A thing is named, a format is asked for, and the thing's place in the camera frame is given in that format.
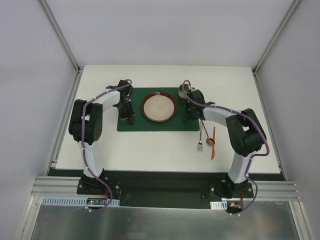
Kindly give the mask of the steel cup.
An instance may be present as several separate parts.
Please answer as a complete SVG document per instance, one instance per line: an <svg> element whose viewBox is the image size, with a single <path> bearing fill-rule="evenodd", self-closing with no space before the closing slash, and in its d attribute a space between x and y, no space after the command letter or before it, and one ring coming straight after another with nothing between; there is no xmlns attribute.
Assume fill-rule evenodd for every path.
<svg viewBox="0 0 320 240"><path fill-rule="evenodd" d="M188 84L181 84L178 88L178 97L182 102L188 100L186 93L190 93L194 90L194 87L189 86Z"/></svg>

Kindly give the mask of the green placemat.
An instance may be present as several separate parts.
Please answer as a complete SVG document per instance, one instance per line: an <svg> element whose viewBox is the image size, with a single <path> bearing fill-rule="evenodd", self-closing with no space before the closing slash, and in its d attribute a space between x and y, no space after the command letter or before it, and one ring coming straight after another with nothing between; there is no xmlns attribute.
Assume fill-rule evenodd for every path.
<svg viewBox="0 0 320 240"><path fill-rule="evenodd" d="M165 122L154 122L143 115L142 104L145 97L160 92L173 97L177 111L171 119ZM177 87L135 87L130 98L135 112L134 124L130 125L119 119L116 128L118 132L197 132L200 130L197 120L183 119L185 104L179 99Z"/></svg>

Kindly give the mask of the red rimmed beige plate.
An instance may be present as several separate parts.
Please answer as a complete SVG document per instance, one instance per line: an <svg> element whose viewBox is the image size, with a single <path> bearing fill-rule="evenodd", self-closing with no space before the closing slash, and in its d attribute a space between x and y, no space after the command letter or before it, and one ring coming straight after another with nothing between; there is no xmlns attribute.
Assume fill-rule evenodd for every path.
<svg viewBox="0 0 320 240"><path fill-rule="evenodd" d="M167 122L178 110L176 100L166 92L153 92L147 95L141 103L143 116L156 123Z"/></svg>

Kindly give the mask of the copper spoon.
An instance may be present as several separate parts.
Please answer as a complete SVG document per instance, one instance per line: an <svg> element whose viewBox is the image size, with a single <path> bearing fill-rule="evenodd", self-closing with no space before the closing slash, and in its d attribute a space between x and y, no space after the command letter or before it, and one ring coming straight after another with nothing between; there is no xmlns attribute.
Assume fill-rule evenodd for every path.
<svg viewBox="0 0 320 240"><path fill-rule="evenodd" d="M205 126L205 123L204 123L204 121L203 121L202 119L201 119L200 121L201 121L201 124L202 124L202 126L203 126L203 128L204 128L204 131L205 131L205 133L206 133L206 136L207 136L206 142L207 142L208 145L212 146L212 138L211 138L211 137L209 136L209 134L208 134L207 128L206 128L206 126Z"/></svg>

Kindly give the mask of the silver fork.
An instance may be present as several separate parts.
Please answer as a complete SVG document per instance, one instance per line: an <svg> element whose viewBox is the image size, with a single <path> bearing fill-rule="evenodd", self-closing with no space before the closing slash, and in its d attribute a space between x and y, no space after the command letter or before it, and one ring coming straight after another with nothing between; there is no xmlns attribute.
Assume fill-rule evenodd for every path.
<svg viewBox="0 0 320 240"><path fill-rule="evenodd" d="M202 152L203 151L203 143L202 143L203 125L200 119L198 120L198 123L199 123L199 141L197 144L197 150L199 152Z"/></svg>

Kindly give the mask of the orange knife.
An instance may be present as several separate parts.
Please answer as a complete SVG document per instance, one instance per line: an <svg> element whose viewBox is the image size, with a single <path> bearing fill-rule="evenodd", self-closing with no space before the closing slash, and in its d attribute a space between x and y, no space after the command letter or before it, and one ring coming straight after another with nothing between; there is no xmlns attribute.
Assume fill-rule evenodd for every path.
<svg viewBox="0 0 320 240"><path fill-rule="evenodd" d="M216 144L216 126L213 127L211 160L215 158L215 154L216 154L215 144Z"/></svg>

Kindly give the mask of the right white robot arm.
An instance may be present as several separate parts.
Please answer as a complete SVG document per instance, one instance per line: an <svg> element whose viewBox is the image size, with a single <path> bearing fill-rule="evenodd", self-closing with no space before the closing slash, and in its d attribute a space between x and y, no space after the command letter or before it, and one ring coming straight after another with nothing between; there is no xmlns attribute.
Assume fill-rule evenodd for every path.
<svg viewBox="0 0 320 240"><path fill-rule="evenodd" d="M227 128L229 141L234 150L231 168L221 184L214 187L214 193L222 198L234 198L247 186L252 160L259 154L262 146L266 147L266 156L270 149L261 124L251 108L243 111L217 106L214 102L205 103L200 90L184 91L187 98L184 118L210 121Z"/></svg>

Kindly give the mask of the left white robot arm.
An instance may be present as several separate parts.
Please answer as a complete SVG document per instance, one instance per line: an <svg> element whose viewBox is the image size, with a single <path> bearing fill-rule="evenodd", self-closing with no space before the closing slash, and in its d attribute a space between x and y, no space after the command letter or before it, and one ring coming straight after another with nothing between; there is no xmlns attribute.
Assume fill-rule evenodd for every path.
<svg viewBox="0 0 320 240"><path fill-rule="evenodd" d="M90 100L77 99L69 121L68 132L77 142L84 163L81 180L90 191L99 195L105 191L102 177L104 168L100 160L98 140L103 132L103 114L109 108L118 110L120 120L129 125L135 122L135 112L131 101L132 80L120 80L118 85L107 86L105 90Z"/></svg>

